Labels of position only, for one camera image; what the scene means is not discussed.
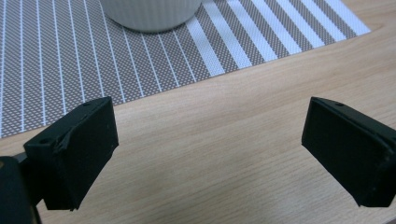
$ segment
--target dotted pattern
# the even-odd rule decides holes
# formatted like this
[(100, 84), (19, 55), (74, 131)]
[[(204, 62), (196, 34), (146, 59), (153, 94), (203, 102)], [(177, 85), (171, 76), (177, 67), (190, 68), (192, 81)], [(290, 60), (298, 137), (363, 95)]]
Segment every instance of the dotted pattern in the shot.
[(248, 33), (242, 32), (244, 31), (244, 27), (238, 18), (236, 18), (233, 10), (227, 4), (227, 1), (216, 1), (216, 5), (218, 6), (219, 11), (223, 15), (224, 19), (229, 24), (231, 30), (235, 34), (235, 37), (238, 39), (239, 44), (244, 49), (244, 52), (250, 59), (251, 63), (253, 65), (264, 63), (264, 58), (254, 46), (253, 41), (251, 41), (250, 37), (248, 36)]
[(309, 43), (309, 41), (306, 39), (306, 37), (303, 35), (303, 33), (298, 29), (296, 24), (294, 24), (294, 22), (289, 18), (288, 14), (283, 10), (283, 8), (278, 4), (277, 1), (265, 0), (265, 2), (267, 3), (267, 6), (271, 8), (271, 10), (277, 16), (277, 18), (282, 23), (282, 25), (288, 31), (290, 31), (291, 37), (293, 37), (293, 39), (300, 46), (300, 49), (302, 51), (310, 50), (313, 48), (312, 45)]
[(217, 31), (212, 20), (209, 19), (209, 15), (207, 15), (207, 12), (203, 7), (198, 9), (196, 17), (198, 22), (201, 24), (210, 45), (212, 46), (216, 55), (218, 55), (219, 61), (224, 68), (224, 71), (228, 73), (237, 70), (238, 66), (233, 60), (233, 56), (231, 56), (230, 51), (227, 50), (227, 47), (222, 41), (219, 32)]
[(274, 50), (278, 58), (283, 58), (289, 56), (288, 50), (280, 42), (279, 38), (276, 36), (274, 30), (268, 24), (266, 20), (263, 19), (260, 11), (256, 8), (250, 1), (241, 1), (242, 6), (247, 10), (251, 19), (253, 19), (256, 26), (262, 32), (262, 35), (266, 37), (268, 44)]
[(349, 25), (341, 19), (337, 15), (336, 12), (332, 10), (332, 8), (323, 0), (314, 0), (314, 2), (320, 7), (320, 9), (326, 14), (329, 19), (334, 22), (334, 24), (340, 29), (340, 31), (346, 36), (346, 38), (355, 37), (356, 34), (353, 30), (349, 27)]
[[(214, 1), (253, 65), (265, 63), (227, 1)], [(289, 56), (260, 8), (239, 0), (277, 58)], [(312, 45), (276, 0), (271, 8), (302, 50)], [(298, 0), (289, 0), (328, 45), (331, 30), (323, 27)], [(325, 0), (314, 0), (346, 35), (356, 36)], [(239, 69), (219, 31), (200, 7), (195, 14), (210, 46), (196, 46), (186, 25), (145, 35), (109, 19), (98, 0), (0, 1), (0, 137), (49, 125), (75, 106), (102, 96), (115, 105), (210, 78), (198, 48), (212, 48), (221, 69)]]
[(325, 43), (325, 45), (330, 45), (335, 43), (334, 38), (327, 32), (327, 30), (320, 24), (320, 22), (315, 18), (315, 16), (306, 8), (306, 6), (300, 0), (290, 0), (291, 4), (297, 9), (297, 11), (302, 15), (305, 21), (312, 27), (312, 29), (317, 33), (320, 39)]

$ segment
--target wood grain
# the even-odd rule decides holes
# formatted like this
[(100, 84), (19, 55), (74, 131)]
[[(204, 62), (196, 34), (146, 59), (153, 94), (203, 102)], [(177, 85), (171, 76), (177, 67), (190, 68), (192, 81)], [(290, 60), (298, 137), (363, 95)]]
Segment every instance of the wood grain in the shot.
[[(368, 35), (115, 107), (120, 146), (80, 209), (44, 223), (386, 223), (301, 146), (309, 99), (396, 129), (396, 2), (344, 0)], [(0, 140), (22, 151), (40, 130)]]

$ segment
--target white stripe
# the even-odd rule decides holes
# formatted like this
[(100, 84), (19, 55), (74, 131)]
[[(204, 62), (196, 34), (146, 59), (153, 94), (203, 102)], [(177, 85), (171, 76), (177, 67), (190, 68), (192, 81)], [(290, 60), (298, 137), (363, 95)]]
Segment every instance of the white stripe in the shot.
[(21, 47), (21, 133), (24, 129), (24, 70), (23, 70), (23, 0), (20, 1), (20, 47)]
[(123, 93), (123, 89), (122, 89), (122, 84), (121, 84), (121, 80), (120, 80), (119, 68), (117, 67), (117, 61), (116, 61), (116, 57), (114, 56), (113, 45), (111, 44), (110, 34), (108, 33), (108, 29), (107, 29), (107, 23), (106, 23), (106, 18), (105, 18), (105, 12), (104, 12), (103, 9), (102, 9), (102, 5), (99, 4), (99, 6), (100, 6), (100, 9), (102, 10), (103, 23), (105, 24), (106, 33), (107, 33), (108, 45), (110, 46), (111, 56), (113, 57), (113, 62), (114, 62), (114, 68), (116, 69), (117, 80), (119, 81), (120, 93), (121, 93), (122, 101), (125, 103), (125, 97), (124, 97), (124, 93)]
[(73, 40), (74, 40), (74, 44), (75, 44), (75, 51), (76, 51), (76, 58), (77, 58), (77, 67), (78, 67), (78, 74), (79, 74), (79, 85), (80, 85), (80, 88), (81, 88), (82, 102), (85, 102), (84, 84), (82, 82), (81, 67), (79, 66), (76, 31), (75, 31), (75, 28), (74, 28), (73, 13), (72, 13), (72, 6), (70, 4), (70, 0), (68, 0), (68, 3), (69, 3), (70, 22), (72, 23)]
[(338, 27), (324, 14), (324, 12), (311, 0), (301, 0), (320, 24), (326, 29), (335, 41), (347, 39)]
[(370, 32), (370, 29), (342, 1), (327, 0), (326, 2), (356, 35), (364, 35)]
[(41, 27), (40, 27), (40, 10), (38, 6), (38, 1), (35, 2), (35, 9), (37, 14), (37, 35), (38, 35), (38, 60), (40, 64), (40, 81), (41, 81), (41, 102), (43, 107), (43, 125), (47, 125), (46, 119), (46, 98), (44, 92), (44, 75), (43, 75), (43, 57), (41, 49)]
[(279, 5), (289, 15), (290, 19), (303, 33), (303, 35), (309, 41), (312, 47), (318, 48), (325, 45), (325, 43), (320, 39), (318, 34), (315, 33), (312, 27), (305, 21), (305, 19), (289, 1), (282, 1), (281, 3), (279, 3)]
[(293, 37), (289, 34), (283, 24), (276, 17), (271, 8), (263, 0), (252, 0), (254, 6), (260, 11), (262, 16), (270, 25), (276, 36), (288, 50), (289, 54), (301, 52), (300, 46), (294, 41)]
[(128, 38), (125, 34), (125, 28), (122, 26), (122, 31), (124, 33), (126, 46), (128, 47), (129, 56), (131, 57), (132, 66), (134, 67), (134, 74), (136, 75), (137, 84), (139, 85), (140, 96), (145, 97), (145, 93), (143, 93), (142, 85), (140, 84), (139, 74), (137, 73), (136, 65), (134, 64), (134, 56), (132, 55), (131, 47), (129, 46)]
[(92, 43), (92, 50), (93, 50), (93, 57), (95, 59), (95, 65), (96, 65), (96, 72), (99, 78), (99, 86), (100, 86), (100, 91), (102, 93), (102, 97), (105, 97), (105, 90), (103, 88), (102, 84), (102, 76), (100, 74), (100, 69), (99, 69), (99, 63), (98, 63), (98, 57), (96, 55), (96, 48), (95, 48), (95, 42), (93, 41), (93, 35), (92, 35), (92, 29), (91, 29), (91, 23), (90, 23), (90, 16), (88, 14), (88, 9), (87, 9), (87, 3), (84, 1), (84, 7), (85, 7), (85, 15), (87, 16), (87, 22), (88, 22), (88, 29), (90, 30), (90, 36), (91, 36), (91, 43)]
[(265, 37), (260, 32), (256, 23), (250, 18), (245, 8), (242, 6), (239, 0), (227, 1), (230, 8), (233, 10), (236, 18), (241, 22), (247, 35), (250, 37), (254, 46), (256, 46), (260, 55), (264, 58), (266, 62), (277, 59), (277, 56), (271, 46), (268, 44)]
[(204, 30), (202, 29), (197, 18), (194, 16), (186, 23), (186, 25), (187, 29), (189, 29), (192, 40), (194, 41), (196, 47), (198, 48), (198, 51), (201, 54), (202, 59), (204, 60), (210, 76), (214, 77), (224, 74), (225, 71), (221, 66), (219, 58), (213, 50), (212, 46), (210, 46), (209, 40), (207, 39)]
[(64, 105), (64, 115), (65, 115), (66, 114), (66, 101), (64, 99), (64, 76), (62, 74), (61, 49), (60, 49), (61, 46), (59, 45), (58, 24), (56, 22), (56, 11), (55, 11), (55, 0), (52, 0), (52, 10), (53, 10), (53, 20), (55, 23), (55, 36), (56, 36), (56, 47), (58, 50), (59, 76), (61, 79), (62, 102)]
[(250, 59), (246, 55), (245, 51), (242, 49), (241, 45), (236, 39), (233, 31), (228, 25), (227, 21), (222, 16), (219, 8), (213, 1), (204, 2), (203, 6), (209, 15), (210, 20), (212, 20), (216, 29), (219, 32), (221, 39), (223, 40), (228, 51), (230, 51), (233, 60), (235, 61), (238, 68), (246, 68), (251, 66)]
[(166, 60), (167, 60), (168, 63), (169, 63), (169, 67), (171, 68), (171, 71), (172, 71), (172, 74), (173, 74), (173, 76), (174, 76), (176, 85), (177, 85), (178, 87), (180, 87), (180, 85), (178, 85), (178, 81), (177, 81), (177, 77), (176, 77), (176, 74), (175, 74), (175, 70), (173, 69), (173, 66), (172, 66), (172, 64), (171, 64), (171, 61), (169, 60), (169, 57), (168, 57), (168, 53), (166, 52), (165, 46), (163, 45), (163, 39), (161, 38), (161, 35), (157, 35), (157, 36), (158, 36), (158, 38), (160, 39), (161, 46), (163, 46), (163, 53), (165, 53)]
[(1, 95), (0, 95), (0, 137), (3, 136), (3, 96), (4, 96), (4, 67), (5, 58), (6, 58), (6, 9), (7, 9), (7, 0), (4, 0), (3, 5), (3, 36), (2, 36), (2, 44), (1, 44)]
[(143, 37), (143, 34), (140, 34), (140, 35), (142, 36), (143, 44), (145, 45), (146, 53), (148, 55), (149, 64), (151, 65), (151, 69), (152, 69), (152, 72), (154, 73), (155, 80), (157, 81), (158, 89), (160, 91), (163, 91), (163, 88), (161, 88), (161, 85), (160, 85), (160, 81), (158, 80), (157, 73), (155, 72), (155, 68), (154, 68), (154, 64), (152, 63), (151, 56), (149, 55), (149, 48), (148, 48), (148, 45), (146, 44), (145, 37)]
[(175, 36), (175, 39), (176, 39), (176, 41), (177, 41), (178, 47), (180, 48), (181, 54), (183, 54), (184, 61), (186, 61), (187, 67), (189, 67), (189, 70), (190, 70), (192, 79), (194, 80), (194, 82), (197, 82), (197, 79), (195, 78), (195, 75), (194, 75), (194, 73), (192, 72), (192, 69), (191, 69), (191, 67), (190, 67), (189, 60), (187, 60), (186, 54), (184, 53), (184, 50), (183, 50), (183, 48), (181, 47), (180, 41), (178, 41), (178, 37), (177, 37), (177, 35), (176, 35), (175, 30), (173, 30), (172, 32), (174, 33), (174, 36)]

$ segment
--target table surface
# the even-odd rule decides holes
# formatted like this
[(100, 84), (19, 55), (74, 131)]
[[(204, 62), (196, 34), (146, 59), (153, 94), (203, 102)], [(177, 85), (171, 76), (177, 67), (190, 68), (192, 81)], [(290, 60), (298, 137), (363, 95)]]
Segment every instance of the table surface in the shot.
[[(386, 223), (301, 146), (311, 96), (396, 129), (396, 2), (344, 0), (372, 32), (115, 106), (120, 146), (78, 211), (44, 223)], [(22, 152), (42, 129), (0, 140)]]

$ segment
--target striped placemat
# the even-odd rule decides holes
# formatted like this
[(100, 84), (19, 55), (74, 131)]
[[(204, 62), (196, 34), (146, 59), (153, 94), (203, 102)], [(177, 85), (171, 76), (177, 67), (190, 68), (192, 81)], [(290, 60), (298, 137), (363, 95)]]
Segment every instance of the striped placemat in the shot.
[(0, 1), (0, 137), (102, 96), (122, 104), (368, 33), (340, 0), (205, 0), (144, 35), (99, 0)]

